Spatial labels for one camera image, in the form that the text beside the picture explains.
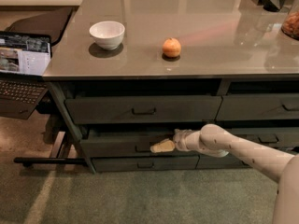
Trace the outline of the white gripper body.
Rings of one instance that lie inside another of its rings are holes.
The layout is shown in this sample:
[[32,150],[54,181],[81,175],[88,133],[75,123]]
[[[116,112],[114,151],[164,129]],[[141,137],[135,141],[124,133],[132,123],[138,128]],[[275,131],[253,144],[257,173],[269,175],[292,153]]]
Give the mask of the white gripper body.
[[175,129],[173,142],[179,151],[198,151],[200,147],[200,132]]

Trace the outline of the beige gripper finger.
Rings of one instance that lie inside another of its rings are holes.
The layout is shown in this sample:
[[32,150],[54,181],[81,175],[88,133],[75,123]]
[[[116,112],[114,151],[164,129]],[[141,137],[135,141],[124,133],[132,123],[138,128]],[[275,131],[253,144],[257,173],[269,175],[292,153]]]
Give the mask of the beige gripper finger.
[[165,139],[157,144],[150,147],[152,153],[165,153],[171,152],[175,149],[175,144],[170,139]]

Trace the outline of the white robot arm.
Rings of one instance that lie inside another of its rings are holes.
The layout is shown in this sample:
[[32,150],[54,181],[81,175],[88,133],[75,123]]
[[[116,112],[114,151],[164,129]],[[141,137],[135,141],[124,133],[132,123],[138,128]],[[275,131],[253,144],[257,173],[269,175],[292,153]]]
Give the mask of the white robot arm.
[[232,154],[278,184],[272,224],[299,224],[298,155],[237,137],[215,124],[207,124],[199,131],[176,129],[171,139],[150,147],[153,153],[174,149],[216,158]]

